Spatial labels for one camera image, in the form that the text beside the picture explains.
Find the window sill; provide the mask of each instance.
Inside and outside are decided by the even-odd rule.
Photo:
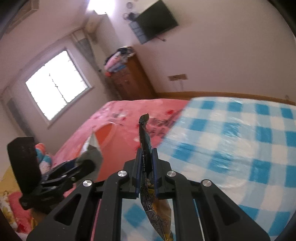
[[[76,96],[70,103],[68,103],[63,109],[60,110],[59,113],[57,113],[50,121],[47,126],[47,129],[50,129],[50,127],[72,106],[80,100],[83,96],[85,96],[88,92],[90,92],[94,87],[90,87],[82,91],[78,96]]]

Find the wooden cabinet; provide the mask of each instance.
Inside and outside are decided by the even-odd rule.
[[[123,100],[154,99],[157,97],[136,55],[125,63],[126,67],[111,75],[115,88]]]

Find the silver screw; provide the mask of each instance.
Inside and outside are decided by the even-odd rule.
[[[203,180],[202,181],[202,184],[205,186],[205,187],[209,187],[212,185],[212,182],[210,180]]]
[[[127,175],[127,172],[124,171],[124,170],[122,170],[122,171],[119,171],[119,172],[117,173],[117,175],[120,176],[120,177],[125,177],[125,176]]]
[[[177,173],[174,172],[174,171],[168,171],[168,172],[167,172],[167,175],[168,175],[169,177],[174,177],[174,176],[177,175]]]
[[[85,186],[85,187],[89,187],[91,184],[92,184],[92,181],[91,180],[85,180],[83,182],[83,186]]]

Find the window frame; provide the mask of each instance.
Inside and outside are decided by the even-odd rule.
[[[72,61],[74,67],[77,69],[79,75],[81,76],[82,80],[86,84],[86,89],[83,90],[80,94],[78,94],[73,100],[71,100],[69,103],[67,103],[51,120],[47,119],[47,117],[44,115],[40,107],[38,106],[37,102],[35,101],[33,95],[31,94],[28,86],[26,85],[26,82],[35,74],[42,66],[44,66],[48,61],[52,60],[55,56],[59,55],[60,53],[67,51],[67,54]],[[28,78],[25,79],[25,88],[26,91],[28,92],[33,104],[37,108],[38,112],[41,114],[43,117],[44,121],[47,123],[47,129],[49,129],[76,101],[78,101],[80,98],[82,98],[84,95],[86,95],[90,90],[92,90],[94,87],[90,85],[90,83],[87,81],[85,75],[83,74],[82,70],[79,68],[78,64],[73,58],[73,55],[71,54],[71,51],[67,48],[64,47],[62,49],[59,49],[58,51],[53,52],[49,58],[46,58],[45,61],[42,61],[34,70],[31,71],[31,74]]]

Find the light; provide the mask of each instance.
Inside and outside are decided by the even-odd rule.
[[[94,10],[98,15],[110,14],[114,10],[114,0],[90,0],[87,10]]]

